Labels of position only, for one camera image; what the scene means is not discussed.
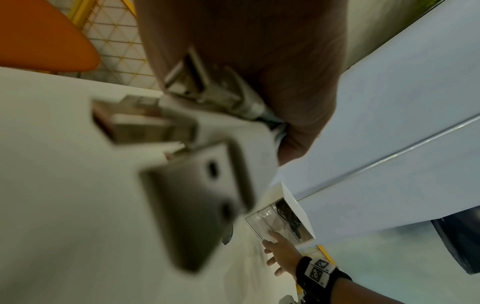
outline metal strip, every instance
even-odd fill
[[[367,171],[367,170],[369,170],[369,169],[372,169],[372,168],[375,167],[375,166],[378,166],[378,165],[380,165],[380,164],[383,164],[383,163],[385,163],[385,162],[388,161],[388,160],[391,160],[391,159],[393,159],[393,158],[396,158],[397,156],[400,156],[400,155],[402,155],[402,154],[404,154],[404,153],[407,153],[408,151],[411,151],[411,150],[413,150],[413,149],[415,149],[415,148],[418,148],[419,146],[422,146],[422,145],[424,145],[424,144],[426,144],[426,143],[429,143],[430,141],[433,141],[433,140],[435,140],[435,139],[437,139],[437,138],[439,138],[439,137],[441,137],[441,136],[443,136],[443,135],[446,135],[446,134],[448,134],[448,133],[450,133],[450,132],[453,132],[453,131],[455,131],[455,130],[458,130],[458,129],[460,129],[460,128],[463,128],[464,126],[467,126],[467,125],[469,125],[469,124],[471,124],[471,123],[473,123],[473,122],[475,122],[475,121],[477,121],[477,120],[480,120],[480,113],[479,113],[479,114],[476,114],[475,116],[472,116],[472,117],[470,117],[470,118],[468,118],[468,119],[466,119],[466,120],[464,120],[464,121],[462,121],[462,122],[460,122],[460,123],[458,123],[458,124],[456,124],[456,125],[454,125],[454,126],[452,126],[452,127],[449,127],[449,128],[447,128],[447,129],[444,129],[443,131],[440,131],[440,132],[438,132],[438,133],[436,133],[436,134],[434,134],[434,135],[431,135],[430,137],[427,137],[427,138],[425,138],[425,139],[422,139],[422,140],[420,140],[420,141],[418,141],[418,142],[416,142],[416,143],[414,143],[414,144],[412,144],[412,145],[410,145],[410,146],[408,146],[408,147],[406,147],[406,148],[403,148],[403,149],[401,149],[401,150],[399,150],[399,151],[397,151],[397,152],[395,152],[395,153],[393,153],[393,154],[390,154],[390,155],[387,156],[387,157],[384,157],[384,158],[381,158],[381,159],[379,159],[379,160],[377,160],[377,161],[374,161],[373,163],[370,163],[369,165],[367,165],[367,166],[365,166],[365,167],[361,167],[361,168],[359,168],[359,169],[356,169],[356,170],[350,171],[350,172],[348,172],[348,173],[346,173],[346,174],[344,174],[344,175],[341,175],[341,176],[339,176],[339,177],[337,177],[337,178],[334,178],[333,180],[331,180],[331,181],[329,181],[329,182],[326,182],[326,183],[320,185],[317,189],[311,191],[310,194],[307,194],[307,195],[305,195],[304,197],[301,197],[301,198],[297,198],[297,201],[300,201],[300,200],[302,200],[302,199],[305,199],[305,198],[307,198],[307,197],[309,197],[309,196],[311,196],[311,195],[314,195],[314,194],[317,193],[317,192],[320,192],[320,191],[322,191],[322,190],[324,190],[324,189],[327,189],[328,187],[331,187],[331,186],[333,186],[333,185],[335,185],[335,184],[338,184],[338,183],[340,183],[340,182],[343,182],[343,181],[346,180],[346,179],[349,179],[349,178],[351,178],[351,177],[354,177],[354,176],[357,175],[357,174],[360,174],[360,173],[363,173],[363,172],[365,172],[365,171]]]

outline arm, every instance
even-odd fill
[[[324,262],[324,270],[326,272],[319,272],[319,276],[317,274],[313,275],[312,266],[309,267],[309,265],[315,261],[312,261],[309,257],[302,256],[295,246],[279,233],[272,231],[269,233],[277,240],[277,243],[267,240],[262,242],[265,247],[265,253],[273,253],[273,257],[267,261],[267,265],[272,266],[278,263],[280,268],[277,269],[275,275],[278,276],[284,272],[293,275],[309,298],[319,300],[320,302],[322,300],[330,300],[331,304],[400,303],[352,282],[350,277],[327,262]],[[328,273],[328,281],[321,279],[321,277],[325,278]]]
[[[135,0],[135,7],[160,85],[190,45],[233,67],[289,123],[281,165],[303,156],[333,115],[347,0]]]

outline hand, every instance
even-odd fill
[[[293,277],[296,277],[295,272],[297,270],[297,265],[303,255],[280,233],[273,231],[269,231],[268,233],[277,240],[277,243],[272,243],[266,239],[261,242],[265,247],[265,253],[273,253],[273,257],[269,259],[266,264],[272,266],[273,264],[278,263],[280,268],[275,271],[276,276],[279,276],[286,271]]]
[[[190,45],[231,66],[289,124],[280,165],[305,155],[333,115],[347,0],[135,0],[135,8],[160,86]]]

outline storage box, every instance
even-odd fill
[[[312,225],[283,183],[272,186],[261,199],[259,209],[245,217],[245,222],[259,239],[275,241],[269,230],[283,235],[294,245],[315,239]]]

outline black wristband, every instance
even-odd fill
[[[296,267],[296,282],[306,294],[317,302],[330,302],[335,282],[343,277],[352,280],[346,273],[322,259],[312,261],[304,256]]]

